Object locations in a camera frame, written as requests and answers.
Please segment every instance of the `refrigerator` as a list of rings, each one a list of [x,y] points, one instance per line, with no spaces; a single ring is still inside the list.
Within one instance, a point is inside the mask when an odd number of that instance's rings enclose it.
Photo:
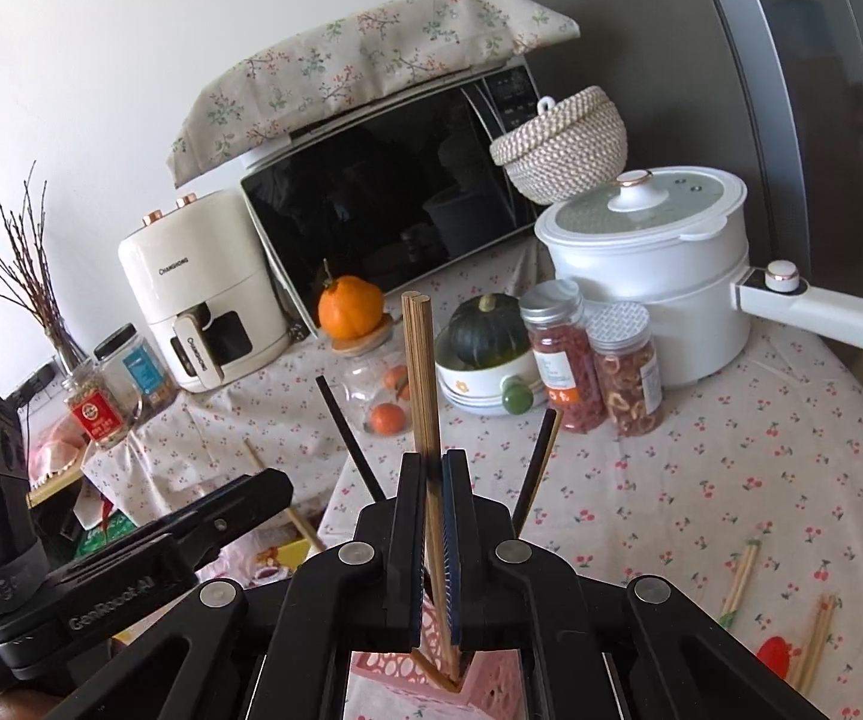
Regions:
[[[748,184],[751,261],[863,298],[863,0],[534,0],[580,40],[529,56],[543,95],[601,86],[629,167]]]

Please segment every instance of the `microwave control panel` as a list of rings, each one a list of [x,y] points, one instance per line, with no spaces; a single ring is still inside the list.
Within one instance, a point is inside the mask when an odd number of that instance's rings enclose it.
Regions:
[[[505,132],[511,132],[538,115],[538,92],[527,68],[511,68],[488,76],[485,83]]]

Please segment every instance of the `white air fryer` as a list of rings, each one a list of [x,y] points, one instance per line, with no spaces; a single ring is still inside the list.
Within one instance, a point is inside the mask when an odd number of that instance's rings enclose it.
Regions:
[[[274,360],[288,323],[238,190],[178,200],[145,217],[118,259],[177,382],[204,392]]]

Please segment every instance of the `pink box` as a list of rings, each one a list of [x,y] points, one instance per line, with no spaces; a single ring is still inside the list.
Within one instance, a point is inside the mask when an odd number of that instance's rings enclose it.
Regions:
[[[441,666],[441,646],[433,607],[425,602],[422,617],[425,654]],[[385,685],[416,703],[433,704],[436,718],[492,718],[511,720],[521,702],[521,664],[518,650],[476,653],[460,693],[448,693],[428,681],[407,655],[358,653],[351,661],[354,674]]]

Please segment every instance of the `white label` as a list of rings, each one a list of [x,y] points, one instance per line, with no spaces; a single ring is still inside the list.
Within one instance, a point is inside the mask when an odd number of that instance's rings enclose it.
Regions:
[[[644,410],[655,413],[661,405],[661,372],[657,355],[641,365],[641,388],[644,389]]]
[[[548,389],[575,389],[572,364],[567,362],[567,352],[535,352],[538,372]]]

